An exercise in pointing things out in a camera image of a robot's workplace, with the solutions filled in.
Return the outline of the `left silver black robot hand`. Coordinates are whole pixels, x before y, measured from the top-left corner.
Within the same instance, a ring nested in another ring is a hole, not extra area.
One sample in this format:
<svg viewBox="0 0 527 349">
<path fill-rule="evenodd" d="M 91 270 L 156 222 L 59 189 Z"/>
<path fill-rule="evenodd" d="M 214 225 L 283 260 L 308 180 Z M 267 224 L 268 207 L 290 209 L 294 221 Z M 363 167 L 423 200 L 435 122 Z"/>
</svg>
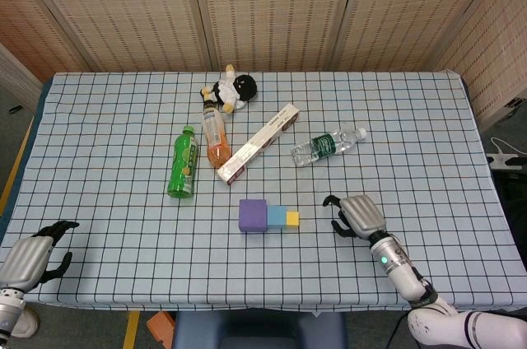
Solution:
<svg viewBox="0 0 527 349">
<path fill-rule="evenodd" d="M 67 251 L 59 266 L 47 270 L 55 245 L 67 230 L 79 227 L 75 221 L 57 221 L 30 237 L 19 239 L 1 266 L 1 289 L 28 293 L 39 284 L 58 279 L 68 270 L 72 252 Z"/>
</svg>

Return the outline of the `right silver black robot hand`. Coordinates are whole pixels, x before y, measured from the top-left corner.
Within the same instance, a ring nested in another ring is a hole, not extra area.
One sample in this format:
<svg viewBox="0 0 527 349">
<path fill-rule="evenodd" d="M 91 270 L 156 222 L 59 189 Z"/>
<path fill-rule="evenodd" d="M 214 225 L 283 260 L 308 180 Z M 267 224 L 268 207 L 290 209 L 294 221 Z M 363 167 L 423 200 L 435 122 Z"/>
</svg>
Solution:
<svg viewBox="0 0 527 349">
<path fill-rule="evenodd" d="M 338 216 L 345 225 L 342 227 L 337 221 L 332 220 L 333 230 L 343 238 L 360 238 L 375 244 L 385 238 L 387 234 L 386 220 L 378 207 L 367 195 L 356 195 L 347 198 L 327 196 L 323 207 L 329 204 L 338 207 Z"/>
</svg>

